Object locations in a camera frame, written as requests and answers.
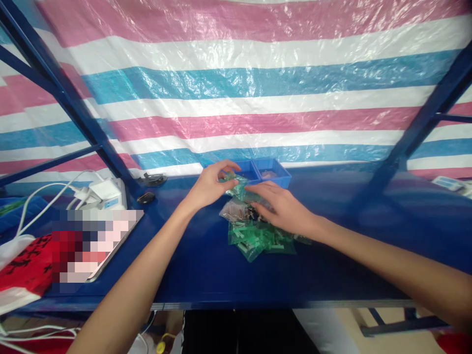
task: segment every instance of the blue stripe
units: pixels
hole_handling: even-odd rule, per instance
[[[144,170],[173,165],[200,163],[206,165],[223,159],[233,161],[248,158],[274,157],[280,162],[305,161],[379,161],[392,146],[382,145],[303,145],[291,147],[257,147],[215,150],[193,153],[187,148],[131,155]]]
[[[5,186],[6,195],[10,197],[14,196],[27,196],[34,192],[36,189],[41,188],[42,186],[49,184],[49,183],[69,183],[69,181],[49,181],[49,182],[16,182],[10,183]],[[92,181],[84,181],[84,182],[72,182],[72,185],[77,188],[88,187]],[[48,188],[44,188],[43,190],[39,191],[37,195],[41,196],[55,196],[59,193],[64,186],[54,185]],[[74,192],[71,189],[67,189],[64,192],[64,195],[70,195]]]
[[[410,159],[465,154],[472,154],[472,138],[438,140],[422,143]]]
[[[105,120],[98,119],[98,122],[109,139],[116,139]],[[1,133],[0,151],[20,148],[63,147],[83,141],[86,141],[86,138],[72,121],[68,121],[35,129]]]
[[[0,27],[0,44],[11,44],[11,39],[5,33],[3,28]]]
[[[28,22],[36,29],[47,30],[49,29],[48,24],[44,20],[43,16],[39,12],[34,0],[13,0],[16,6],[23,12]],[[0,28],[0,44],[11,44],[11,39],[8,35]]]
[[[84,75],[98,104],[136,99],[211,99],[436,85],[460,50],[348,64],[275,69],[165,71],[131,67]]]

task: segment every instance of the pink stripe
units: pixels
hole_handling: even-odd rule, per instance
[[[124,161],[127,168],[141,169],[139,165],[131,158],[129,154],[119,154],[121,159]],[[43,162],[49,161],[50,159],[37,159],[37,160],[23,160],[23,161],[8,161],[0,162],[0,174],[11,174],[21,170],[27,169],[39,165]],[[61,165],[55,166],[46,170],[45,172],[69,172],[69,171],[83,171],[83,170],[103,170],[107,168],[103,160],[97,154],[77,158]]]
[[[0,87],[0,116],[22,112],[23,107],[8,86]]]
[[[472,177],[472,167],[446,168],[433,170],[411,170],[411,174],[428,180],[433,180],[437,176],[446,176],[450,178],[470,178]]]
[[[6,76],[3,78],[12,95],[23,107],[43,106],[57,103],[54,97],[23,75]]]
[[[61,63],[82,98],[92,97],[74,66]],[[0,116],[23,112],[24,108],[57,103],[56,99],[23,75],[5,76],[7,86],[0,87]]]
[[[467,1],[331,0],[246,4],[220,0],[46,0],[38,2],[59,42],[107,36],[138,42],[331,39],[389,30],[470,12]]]
[[[62,71],[64,72],[64,74],[66,74],[66,76],[72,82],[75,89],[79,93],[80,97],[82,99],[92,97],[92,94],[90,93],[89,88],[85,84],[84,80],[82,80],[80,74],[77,72],[77,69],[71,64],[66,64],[66,63],[60,63],[60,64],[62,66]]]
[[[472,116],[472,102],[458,103],[451,108],[449,113],[460,116]]]
[[[147,117],[113,121],[110,124],[120,141],[163,136],[195,139],[316,130],[403,130],[418,111],[418,107],[403,107],[198,118]]]

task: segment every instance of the striped tarp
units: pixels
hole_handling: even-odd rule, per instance
[[[16,3],[136,175],[194,174],[223,158],[383,160],[472,39],[467,0]],[[0,174],[88,146],[48,93],[0,73]],[[453,112],[472,113],[472,89]],[[472,124],[442,123],[408,166],[471,177]],[[85,168],[104,165],[92,154],[10,192]]]

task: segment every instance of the hand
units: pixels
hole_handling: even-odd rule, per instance
[[[241,171],[241,168],[230,160],[223,160],[208,166],[202,171],[195,185],[185,197],[185,201],[194,210],[199,210],[218,200],[227,190],[233,189],[239,183],[238,180],[232,179],[227,182],[220,183],[219,178],[224,178],[222,172],[232,172],[234,170]]]
[[[247,186],[246,190],[259,194],[273,207],[275,213],[259,203],[251,203],[257,212],[272,225],[293,234],[302,235],[315,241],[323,242],[325,226],[331,222],[313,214],[303,206],[287,189],[272,181]]]

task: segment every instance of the forearm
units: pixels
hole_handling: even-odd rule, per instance
[[[325,243],[365,265],[452,326],[472,329],[472,276],[331,222]]]
[[[196,210],[185,200],[105,296],[68,353],[127,353]]]

